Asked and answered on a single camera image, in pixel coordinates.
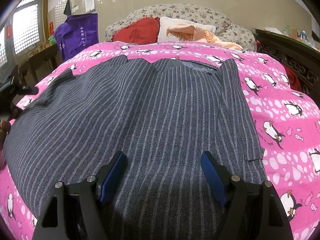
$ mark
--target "hand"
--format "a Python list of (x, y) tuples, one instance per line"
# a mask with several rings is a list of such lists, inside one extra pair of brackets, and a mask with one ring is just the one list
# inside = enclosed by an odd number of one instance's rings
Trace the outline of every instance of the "hand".
[[(21, 112), (21, 109), (17, 108), (16, 106), (13, 106), (10, 120), (16, 119)], [(11, 124), (9, 121), (0, 121), (0, 151), (2, 151), (3, 149), (4, 140), (7, 136), (7, 133), (10, 131), (10, 128)]]

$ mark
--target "orange towel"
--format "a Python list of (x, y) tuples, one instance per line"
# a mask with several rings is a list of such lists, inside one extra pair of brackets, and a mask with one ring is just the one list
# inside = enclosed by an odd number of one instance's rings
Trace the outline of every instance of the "orange towel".
[(199, 41), (213, 43), (228, 49), (243, 50), (243, 48), (233, 42), (221, 41), (216, 35), (206, 29), (193, 25), (177, 24), (167, 29), (167, 36), (174, 35), (181, 41)]

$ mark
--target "silver bolt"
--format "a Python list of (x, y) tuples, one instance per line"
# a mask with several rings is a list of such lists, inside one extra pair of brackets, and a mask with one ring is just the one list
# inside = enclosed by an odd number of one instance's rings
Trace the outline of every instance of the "silver bolt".
[(239, 176), (237, 176), (237, 175), (232, 175), (231, 176), (231, 179), (233, 180), (233, 181), (239, 181), (240, 180), (240, 177)]
[(96, 176), (90, 175), (87, 177), (87, 182), (93, 182), (96, 179)]
[(61, 181), (58, 181), (56, 184), (54, 184), (54, 186), (55, 186), (56, 188), (60, 188), (60, 187), (62, 187), (62, 182), (61, 182)]
[(271, 186), (272, 186), (272, 182), (269, 181), (269, 180), (266, 180), (266, 181), (264, 182), (264, 184), (265, 184), (267, 187), (271, 187)]

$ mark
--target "pink bedsheet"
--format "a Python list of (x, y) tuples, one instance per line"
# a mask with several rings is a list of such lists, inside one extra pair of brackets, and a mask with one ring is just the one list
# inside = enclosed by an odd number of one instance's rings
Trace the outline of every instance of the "pink bedsheet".
[[(99, 43), (60, 65), (37, 85), (42, 92), (66, 68), (82, 74), (90, 67), (119, 55), (196, 60), (219, 67), (233, 58), (238, 65), (243, 94), (256, 124), (263, 164), (290, 220), (294, 239), (308, 239), (320, 220), (320, 110), (308, 96), (290, 89), (284, 67), (271, 57), (241, 53), (200, 42), (161, 42), (143, 46), (122, 42)], [(26, 96), (26, 106), (37, 96)], [(0, 213), (14, 237), (31, 239), (36, 218), (21, 199), (10, 172), (0, 174)]]

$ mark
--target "purple tote bag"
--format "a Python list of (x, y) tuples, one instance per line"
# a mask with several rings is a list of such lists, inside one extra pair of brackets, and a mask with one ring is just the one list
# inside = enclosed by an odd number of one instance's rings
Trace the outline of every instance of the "purple tote bag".
[(97, 44), (98, 14), (71, 15), (53, 34), (65, 62), (87, 47)]

